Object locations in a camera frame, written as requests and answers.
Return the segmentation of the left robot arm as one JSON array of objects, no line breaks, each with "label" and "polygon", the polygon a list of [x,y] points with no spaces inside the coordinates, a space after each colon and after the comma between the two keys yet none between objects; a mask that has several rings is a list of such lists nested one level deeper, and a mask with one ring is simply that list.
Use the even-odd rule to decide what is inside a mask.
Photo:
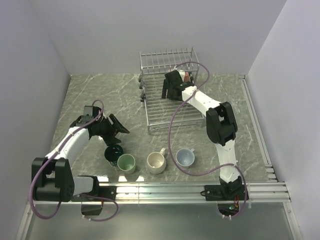
[{"label": "left robot arm", "polygon": [[34,201],[69,202],[83,194],[89,201],[101,195],[97,176],[73,176],[71,167],[78,152],[93,136],[99,136],[107,146],[119,144],[118,133],[126,129],[110,114],[105,117],[98,106],[86,105],[83,114],[70,125],[67,135],[45,157],[37,157],[31,165],[31,197]]}]

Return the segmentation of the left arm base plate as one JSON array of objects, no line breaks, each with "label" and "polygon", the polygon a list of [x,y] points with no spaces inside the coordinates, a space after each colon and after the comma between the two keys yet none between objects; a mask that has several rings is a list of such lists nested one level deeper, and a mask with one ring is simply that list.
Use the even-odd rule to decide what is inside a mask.
[{"label": "left arm base plate", "polygon": [[75,195],[71,201],[81,203],[81,214],[86,217],[98,217],[102,211],[105,203],[111,203],[114,207],[117,206],[113,203],[116,200],[117,187],[111,186],[100,186],[96,193],[88,192],[85,193],[88,196]]}]

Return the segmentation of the pink mug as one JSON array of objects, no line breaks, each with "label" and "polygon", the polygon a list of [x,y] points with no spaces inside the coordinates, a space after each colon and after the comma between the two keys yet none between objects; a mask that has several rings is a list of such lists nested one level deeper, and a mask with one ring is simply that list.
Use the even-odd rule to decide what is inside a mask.
[{"label": "pink mug", "polygon": [[191,78],[189,76],[189,73],[188,72],[185,72],[184,75],[183,75],[183,82],[184,83],[187,83],[187,82],[191,82]]}]

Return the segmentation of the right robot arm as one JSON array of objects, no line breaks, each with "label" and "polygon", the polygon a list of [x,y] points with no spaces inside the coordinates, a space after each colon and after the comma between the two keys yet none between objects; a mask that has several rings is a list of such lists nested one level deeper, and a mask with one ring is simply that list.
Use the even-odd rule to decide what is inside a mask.
[{"label": "right robot arm", "polygon": [[182,102],[174,111],[169,122],[167,134],[169,155],[173,156],[170,140],[174,118],[184,105],[189,104],[205,116],[206,133],[209,140],[215,145],[219,166],[204,173],[187,172],[186,174],[198,177],[220,170],[220,193],[216,199],[219,201],[235,200],[243,194],[243,200],[246,201],[248,199],[247,185],[243,173],[237,166],[235,154],[238,126],[232,105],[227,101],[220,102],[212,99],[200,91],[192,81],[184,81],[185,76],[186,72],[178,69],[164,75],[161,97]]}]

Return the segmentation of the dark green mug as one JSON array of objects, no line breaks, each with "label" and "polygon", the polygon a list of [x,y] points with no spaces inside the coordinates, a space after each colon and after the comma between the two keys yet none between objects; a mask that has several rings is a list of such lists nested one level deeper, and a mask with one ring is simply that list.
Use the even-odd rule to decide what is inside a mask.
[{"label": "dark green mug", "polygon": [[104,157],[108,161],[108,163],[117,168],[118,167],[118,159],[120,156],[124,154],[124,149],[119,144],[109,145],[104,151]]}]

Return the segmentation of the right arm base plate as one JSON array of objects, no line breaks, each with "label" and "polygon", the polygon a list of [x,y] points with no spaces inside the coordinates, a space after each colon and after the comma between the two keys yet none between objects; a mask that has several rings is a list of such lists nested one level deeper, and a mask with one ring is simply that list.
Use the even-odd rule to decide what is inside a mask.
[{"label": "right arm base plate", "polygon": [[240,201],[244,203],[249,200],[249,194],[246,192],[243,184],[232,186],[231,184],[205,185],[200,195],[207,202],[218,203],[218,212],[223,218],[234,218],[241,212]]}]

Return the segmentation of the light green cup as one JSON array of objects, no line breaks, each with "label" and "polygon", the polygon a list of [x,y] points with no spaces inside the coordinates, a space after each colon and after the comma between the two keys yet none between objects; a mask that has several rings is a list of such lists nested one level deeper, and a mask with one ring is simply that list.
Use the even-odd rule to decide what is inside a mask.
[{"label": "light green cup", "polygon": [[125,174],[133,174],[136,169],[136,160],[131,154],[123,154],[117,160],[118,168]]}]

